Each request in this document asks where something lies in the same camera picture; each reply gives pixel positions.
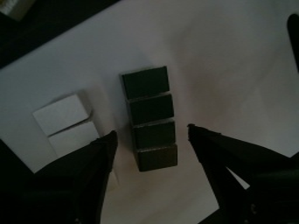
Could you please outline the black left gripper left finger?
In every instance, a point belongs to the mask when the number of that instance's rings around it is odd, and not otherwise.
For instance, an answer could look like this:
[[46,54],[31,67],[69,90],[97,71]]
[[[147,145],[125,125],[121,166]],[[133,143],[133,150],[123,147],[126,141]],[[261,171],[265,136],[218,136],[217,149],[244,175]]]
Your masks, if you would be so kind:
[[34,172],[0,140],[0,224],[99,224],[117,150],[113,131]]

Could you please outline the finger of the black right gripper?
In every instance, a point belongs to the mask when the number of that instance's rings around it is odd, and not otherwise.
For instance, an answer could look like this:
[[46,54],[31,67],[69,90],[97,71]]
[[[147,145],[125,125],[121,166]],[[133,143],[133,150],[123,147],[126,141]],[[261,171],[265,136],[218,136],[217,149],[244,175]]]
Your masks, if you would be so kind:
[[299,15],[293,14],[288,19],[288,31],[294,52],[294,61],[299,72]]

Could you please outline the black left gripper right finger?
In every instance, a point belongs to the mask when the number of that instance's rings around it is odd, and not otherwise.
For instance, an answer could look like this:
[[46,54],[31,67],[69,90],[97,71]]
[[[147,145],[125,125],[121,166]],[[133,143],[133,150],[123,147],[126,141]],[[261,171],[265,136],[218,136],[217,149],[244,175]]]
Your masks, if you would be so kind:
[[292,157],[194,124],[189,139],[221,224],[299,224],[299,153]]

